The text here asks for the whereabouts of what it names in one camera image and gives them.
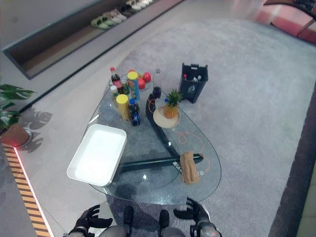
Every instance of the rug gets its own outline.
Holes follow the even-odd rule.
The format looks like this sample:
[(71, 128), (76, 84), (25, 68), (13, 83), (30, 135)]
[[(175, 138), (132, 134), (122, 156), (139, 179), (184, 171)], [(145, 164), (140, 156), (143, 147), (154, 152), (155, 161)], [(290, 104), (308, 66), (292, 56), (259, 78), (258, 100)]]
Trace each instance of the rug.
[[(314, 90), (316, 47), (272, 26), (204, 20), (155, 35), (117, 71), (160, 68), (169, 92), (179, 86), (183, 62), (208, 65), (197, 102), (180, 106), (212, 143), (222, 167), (219, 187), (201, 203), (223, 236), (268, 236)], [(170, 224), (189, 236), (193, 222), (172, 214), (179, 206), (107, 198), (118, 223), (124, 207), (134, 207), (133, 236), (156, 237), (162, 208), (169, 210)]]

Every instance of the potted plant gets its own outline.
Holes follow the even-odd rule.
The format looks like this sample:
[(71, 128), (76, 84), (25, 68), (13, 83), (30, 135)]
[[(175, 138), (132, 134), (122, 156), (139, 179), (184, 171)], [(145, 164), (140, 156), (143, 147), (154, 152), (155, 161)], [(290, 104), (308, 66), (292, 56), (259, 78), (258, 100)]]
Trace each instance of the potted plant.
[(20, 112), (8, 111), (15, 105), (12, 100), (26, 100), (34, 91), (24, 90), (14, 85), (0, 85), (0, 142), (19, 147), (25, 144), (30, 135), (19, 124)]
[(182, 94), (177, 89), (173, 89), (167, 96), (168, 102), (163, 110), (163, 115), (167, 119), (173, 119), (178, 114), (178, 103), (182, 99)]

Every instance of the wrist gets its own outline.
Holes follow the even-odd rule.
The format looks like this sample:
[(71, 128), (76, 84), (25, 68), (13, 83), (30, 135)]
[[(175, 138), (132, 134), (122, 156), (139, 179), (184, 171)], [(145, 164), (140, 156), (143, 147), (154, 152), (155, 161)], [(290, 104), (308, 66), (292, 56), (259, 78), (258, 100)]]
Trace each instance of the wrist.
[(81, 232), (84, 236), (88, 234), (88, 229), (85, 226), (75, 226), (69, 233)]

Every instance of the pineapple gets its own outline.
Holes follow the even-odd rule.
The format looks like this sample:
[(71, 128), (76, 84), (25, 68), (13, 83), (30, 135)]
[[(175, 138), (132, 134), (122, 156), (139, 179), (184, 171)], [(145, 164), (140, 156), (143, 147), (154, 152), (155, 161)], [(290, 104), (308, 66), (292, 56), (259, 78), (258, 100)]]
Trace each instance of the pineapple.
[(164, 107), (163, 115), (167, 119), (173, 119), (178, 114), (178, 102), (181, 101), (182, 95), (177, 89), (173, 89), (167, 98), (169, 101)]

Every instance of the teardrop-shaped glass tabletop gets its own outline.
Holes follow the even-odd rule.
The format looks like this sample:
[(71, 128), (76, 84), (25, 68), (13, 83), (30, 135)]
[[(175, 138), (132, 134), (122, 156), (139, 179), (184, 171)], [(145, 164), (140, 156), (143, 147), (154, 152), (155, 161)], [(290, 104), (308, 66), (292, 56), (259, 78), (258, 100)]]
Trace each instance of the teardrop-shaped glass tabletop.
[[(117, 198), (154, 204), (185, 204), (187, 197), (201, 201), (210, 196), (218, 187), (221, 179), (221, 165), (218, 156), (202, 131), (181, 110), (179, 106), (180, 121), (174, 128), (154, 128), (153, 122), (146, 116), (153, 108), (149, 109), (149, 95), (152, 93), (152, 85), (141, 91), (140, 108), (141, 123), (132, 126), (131, 122), (124, 122), (117, 111), (111, 92), (108, 90), (98, 107), (96, 108), (87, 129), (93, 124), (123, 129), (127, 134), (127, 142), (122, 154), (120, 165), (134, 162), (138, 164), (136, 170), (128, 171), (118, 168), (110, 185), (95, 189)], [(160, 101), (166, 98), (162, 91)], [(185, 184), (182, 182), (182, 174), (179, 171), (180, 162), (168, 161), (163, 165), (139, 164), (140, 161), (161, 158), (171, 158), (193, 151), (194, 154), (202, 154), (203, 160), (196, 163), (199, 173), (199, 182)]]

